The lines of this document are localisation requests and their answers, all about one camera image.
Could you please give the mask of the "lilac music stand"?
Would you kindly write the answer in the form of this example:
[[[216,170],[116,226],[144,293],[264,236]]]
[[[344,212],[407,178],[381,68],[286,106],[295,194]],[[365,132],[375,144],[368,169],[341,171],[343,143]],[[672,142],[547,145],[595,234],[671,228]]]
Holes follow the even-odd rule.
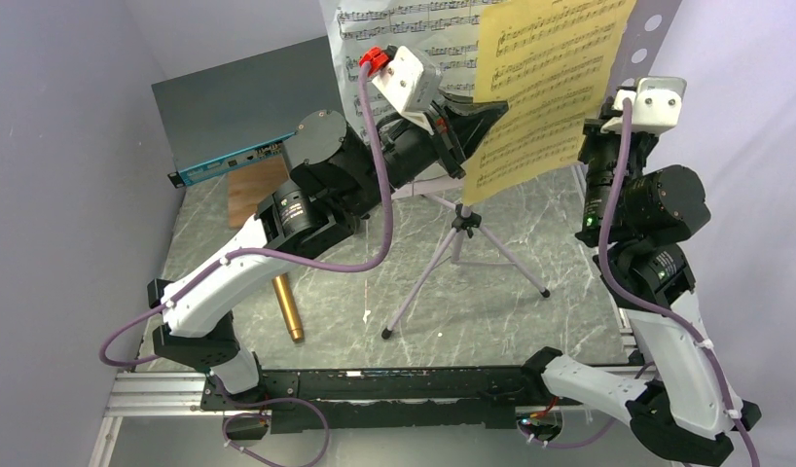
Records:
[[[427,22],[433,19],[475,19],[486,7],[481,1],[469,1],[463,7],[446,8],[442,14],[433,15],[426,2],[387,1],[384,17],[375,19],[373,15],[378,12],[379,5],[377,1],[342,1],[332,12],[338,25],[333,36],[338,39],[339,51],[347,60],[344,67],[347,76],[340,81],[345,89],[350,89],[355,81],[352,61],[375,43],[368,36],[369,31],[377,26],[389,28],[398,23],[396,8],[407,9],[415,21]],[[624,22],[618,51],[610,62],[608,94],[615,94],[620,87],[633,86],[635,78],[650,69],[679,7],[677,1],[634,3],[630,17]],[[412,32],[405,42],[424,49],[439,62],[450,91],[472,93],[478,58],[476,25],[458,25],[453,32]],[[468,229],[452,227],[453,221],[473,221],[477,217],[474,207],[461,206],[442,196],[444,191],[452,191],[461,184],[460,180],[451,178],[444,169],[435,166],[396,194],[400,207],[436,205],[448,217],[441,223],[446,230],[424,269],[413,269],[409,265],[409,241],[419,239],[419,233],[397,227],[396,232],[401,236],[395,245],[398,254],[389,264],[414,279],[415,284],[386,321],[380,334],[385,341],[397,334],[402,320],[410,317],[419,305],[431,304],[431,295],[423,295],[423,290],[442,293],[444,305],[455,304],[467,309],[479,301],[498,300],[506,279],[518,273],[527,282],[522,295],[537,300],[551,297],[547,281],[535,275],[524,258],[491,232],[490,224],[499,220],[499,214],[493,214]]]

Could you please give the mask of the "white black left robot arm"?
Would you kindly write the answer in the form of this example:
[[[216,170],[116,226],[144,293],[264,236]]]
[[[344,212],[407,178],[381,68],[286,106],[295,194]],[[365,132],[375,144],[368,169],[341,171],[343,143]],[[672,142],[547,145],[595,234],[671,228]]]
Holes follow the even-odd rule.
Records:
[[[234,307],[301,259],[315,260],[351,237],[375,208],[386,206],[395,190],[429,166],[461,175],[507,111],[505,101],[477,103],[440,91],[425,113],[431,130],[401,117],[381,120],[384,183],[370,146],[342,113],[323,109],[307,115],[283,144],[287,180],[208,260],[163,283],[155,354],[213,374],[240,408],[257,406],[266,384],[257,356],[238,340]]]

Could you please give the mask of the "yellow paper sheet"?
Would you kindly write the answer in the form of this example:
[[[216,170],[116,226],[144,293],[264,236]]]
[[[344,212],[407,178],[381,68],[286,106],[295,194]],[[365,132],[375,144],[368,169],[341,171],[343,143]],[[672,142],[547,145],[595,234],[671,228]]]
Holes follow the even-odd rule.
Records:
[[[476,204],[575,161],[635,3],[506,1],[480,16],[474,99],[509,109],[466,168]]]

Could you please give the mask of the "white sheet music page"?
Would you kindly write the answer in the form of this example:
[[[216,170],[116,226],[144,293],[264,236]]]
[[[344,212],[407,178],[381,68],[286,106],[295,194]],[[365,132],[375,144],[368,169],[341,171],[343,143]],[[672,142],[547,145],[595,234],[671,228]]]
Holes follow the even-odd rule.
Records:
[[[345,117],[362,137],[373,118],[418,120],[435,95],[470,95],[488,1],[322,1]]]

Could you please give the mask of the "gold microphone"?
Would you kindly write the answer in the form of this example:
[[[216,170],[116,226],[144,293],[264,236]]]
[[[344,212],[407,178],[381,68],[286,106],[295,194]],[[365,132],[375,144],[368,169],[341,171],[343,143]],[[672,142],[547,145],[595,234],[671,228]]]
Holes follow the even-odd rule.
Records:
[[[292,342],[302,342],[305,339],[305,332],[297,303],[289,283],[288,275],[282,274],[272,281],[278,306],[282,313],[282,318]]]

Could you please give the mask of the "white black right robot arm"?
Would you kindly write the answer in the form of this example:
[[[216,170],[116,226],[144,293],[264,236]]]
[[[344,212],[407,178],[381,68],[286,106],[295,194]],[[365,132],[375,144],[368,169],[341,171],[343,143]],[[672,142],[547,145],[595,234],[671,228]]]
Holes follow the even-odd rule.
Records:
[[[730,433],[747,438],[761,411],[717,366],[681,249],[709,221],[705,188],[680,164],[645,171],[661,128],[621,128],[625,100],[624,93],[606,99],[584,124],[579,161],[588,172],[577,236],[597,249],[602,281],[657,377],[633,381],[545,347],[522,365],[522,391],[534,404],[568,398],[605,413],[665,460],[718,466],[733,451]]]

